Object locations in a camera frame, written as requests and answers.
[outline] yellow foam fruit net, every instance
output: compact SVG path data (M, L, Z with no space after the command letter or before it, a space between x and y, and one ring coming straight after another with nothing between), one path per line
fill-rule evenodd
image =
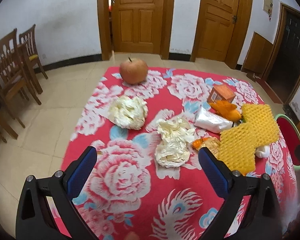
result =
M251 124L242 123L221 132L220 141L218 160L223 161L231 171L247 174L256 169L256 141Z
M256 138L255 148L279 139L279 127L269 105L244 104L242 116L246 123L251 124L252 134Z

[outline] dark wooden door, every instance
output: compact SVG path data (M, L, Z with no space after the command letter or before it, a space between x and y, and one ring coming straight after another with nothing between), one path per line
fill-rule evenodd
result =
M300 17L287 12L282 42L266 80L282 102L293 91L300 76Z
M112 0L114 51L160 52L163 0Z

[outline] red floral blanket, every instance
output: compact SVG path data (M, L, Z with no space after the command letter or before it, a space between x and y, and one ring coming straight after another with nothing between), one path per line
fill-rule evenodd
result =
M130 231L141 239L195 240L208 227L223 203L201 170L198 155L191 150L189 161L166 169L154 160L160 142L156 120L185 117L191 125L213 84L227 84L236 94L234 104L263 104L253 87L242 80L199 71L150 68L147 81L138 86L123 82L117 67L109 68L88 100L71 136L61 169L92 145L102 155L73 203L91 230L104 240L123 239ZM126 130L107 119L109 105L120 95L139 96L149 109L142 130ZM196 127L196 136L216 136ZM297 207L297 185L290 153L280 133L271 144L267 159L256 158L256 170L247 176L271 176L285 230ZM249 196L244 197L227 235L237 231ZM54 217L67 231L55 207Z

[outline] apple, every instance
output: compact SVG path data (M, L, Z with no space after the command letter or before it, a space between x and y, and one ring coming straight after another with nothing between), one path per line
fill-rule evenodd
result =
M135 85L146 80L148 65L141 59L129 58L120 64L119 72L125 82Z

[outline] metal screw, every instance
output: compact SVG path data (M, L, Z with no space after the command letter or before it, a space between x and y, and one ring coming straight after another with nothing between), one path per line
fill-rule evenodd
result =
M236 177L239 177L241 175L240 171L237 171L237 170L232 171L232 174Z
M60 178L63 174L63 171L56 171L56 173L54 174L54 176L56 176L57 178Z
M268 174L263 174L262 177L266 180L269 180L270 179L270 176Z
M30 182L30 181L32 181L32 180L33 180L33 176L32 176L32 175L30 175L30 176L27 177L27 181Z

